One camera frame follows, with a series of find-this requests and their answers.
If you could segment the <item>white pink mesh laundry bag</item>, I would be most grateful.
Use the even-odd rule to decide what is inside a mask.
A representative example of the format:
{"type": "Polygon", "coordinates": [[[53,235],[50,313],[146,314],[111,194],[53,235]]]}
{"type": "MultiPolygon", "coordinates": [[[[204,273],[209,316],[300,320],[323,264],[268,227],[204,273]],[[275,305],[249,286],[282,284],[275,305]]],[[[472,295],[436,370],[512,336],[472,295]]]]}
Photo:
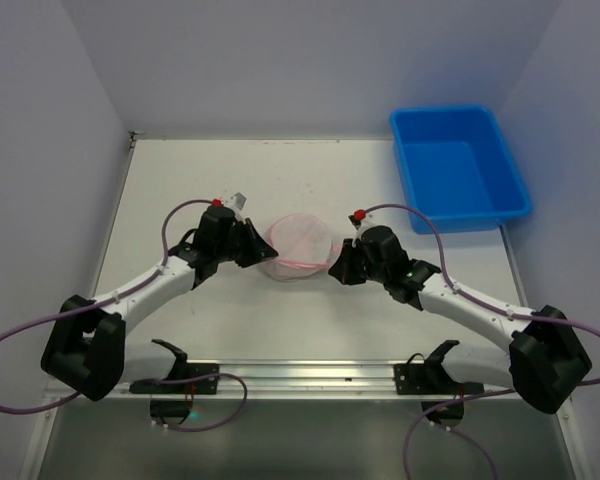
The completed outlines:
{"type": "Polygon", "coordinates": [[[326,272],[340,253],[330,228],[306,213],[281,217],[267,229],[264,238],[278,256],[265,262],[261,270],[276,281],[299,280],[326,272]]]}

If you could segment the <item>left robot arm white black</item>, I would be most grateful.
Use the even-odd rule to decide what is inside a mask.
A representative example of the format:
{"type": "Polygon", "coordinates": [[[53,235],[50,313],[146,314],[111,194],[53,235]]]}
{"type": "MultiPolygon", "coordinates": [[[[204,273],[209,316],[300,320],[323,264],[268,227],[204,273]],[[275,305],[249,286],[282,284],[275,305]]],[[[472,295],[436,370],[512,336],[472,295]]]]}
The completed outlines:
{"type": "Polygon", "coordinates": [[[199,287],[220,264],[249,268],[277,255],[250,219],[226,206],[210,206],[147,277],[94,299],[75,295],[66,300],[41,368],[93,401],[120,383],[184,385],[193,379],[186,352],[160,339],[129,345],[128,334],[171,300],[199,287]]]}

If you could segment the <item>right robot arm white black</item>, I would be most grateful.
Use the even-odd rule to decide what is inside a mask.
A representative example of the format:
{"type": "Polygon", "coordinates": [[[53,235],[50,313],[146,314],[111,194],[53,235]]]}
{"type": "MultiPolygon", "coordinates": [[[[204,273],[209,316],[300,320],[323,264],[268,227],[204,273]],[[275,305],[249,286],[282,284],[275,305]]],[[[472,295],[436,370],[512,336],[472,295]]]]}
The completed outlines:
{"type": "Polygon", "coordinates": [[[489,348],[446,341],[425,364],[436,379],[514,390],[536,410],[553,414],[592,368],[561,311],[510,305],[444,277],[412,259],[387,226],[371,226],[344,240],[328,271],[347,286],[376,282],[393,300],[452,320],[491,342],[489,348]]]}

